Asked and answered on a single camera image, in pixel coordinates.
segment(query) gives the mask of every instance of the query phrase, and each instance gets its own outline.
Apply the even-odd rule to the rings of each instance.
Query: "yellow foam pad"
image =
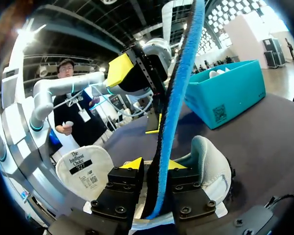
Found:
[[[139,166],[141,164],[141,161],[142,161],[142,157],[136,159],[136,160],[133,160],[131,161],[130,163],[126,164],[126,165],[123,165],[119,168],[124,168],[124,169],[128,169],[128,168],[132,168],[132,169],[136,169],[138,170],[139,169]]]
[[[107,87],[120,84],[133,67],[134,65],[126,53],[109,62]]]
[[[187,167],[179,164],[179,163],[176,163],[175,161],[172,161],[170,160],[169,161],[169,167],[168,167],[168,170],[173,170],[175,168],[178,168],[178,169],[187,169]]]

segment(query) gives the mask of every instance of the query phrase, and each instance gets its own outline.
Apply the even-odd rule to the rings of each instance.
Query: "man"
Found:
[[[72,77],[74,72],[74,62],[70,59],[63,60],[57,66],[58,78]],[[74,94],[57,96],[53,105],[56,106],[68,100]],[[96,118],[91,112],[99,97],[91,99],[85,91],[75,99],[56,108],[54,112],[54,125],[57,132],[66,136],[72,134],[79,146],[99,145],[102,146],[112,135],[110,130],[104,125],[100,118]],[[67,121],[73,122],[73,126],[65,125]]]
[[[291,43],[289,43],[289,41],[285,38],[285,41],[286,41],[286,43],[288,44],[288,48],[289,48],[289,50],[290,50],[290,53],[291,53],[291,56],[292,56],[292,59],[293,59],[293,61],[294,61],[294,49],[293,49],[293,46],[292,46],[292,44]]]

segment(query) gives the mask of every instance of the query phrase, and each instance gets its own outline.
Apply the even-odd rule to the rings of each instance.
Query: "qr code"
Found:
[[[96,183],[98,180],[97,180],[97,177],[96,176],[93,176],[90,178],[90,181],[92,182],[92,184]]]
[[[224,104],[220,105],[217,108],[214,108],[212,111],[214,112],[216,123],[226,119],[226,111]]]

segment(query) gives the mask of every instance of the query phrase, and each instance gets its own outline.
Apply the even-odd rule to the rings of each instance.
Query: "black cable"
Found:
[[[270,201],[265,205],[265,208],[270,210],[272,207],[274,207],[279,201],[282,201],[286,198],[294,198],[294,194],[286,194],[282,197],[272,197]]]

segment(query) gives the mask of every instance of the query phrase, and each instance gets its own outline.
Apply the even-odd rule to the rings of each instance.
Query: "black shirt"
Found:
[[[57,96],[53,101],[53,105],[56,106],[64,102],[66,99],[68,99],[66,95]],[[89,103],[92,99],[85,91],[83,91],[77,99],[81,109],[85,109],[91,119],[84,122],[83,118],[78,113],[78,105],[69,101],[53,111],[54,125],[62,126],[63,122],[72,121],[74,123],[72,127],[72,136],[76,143],[81,147],[92,145],[107,130],[107,128],[100,118],[95,117],[90,112]]]

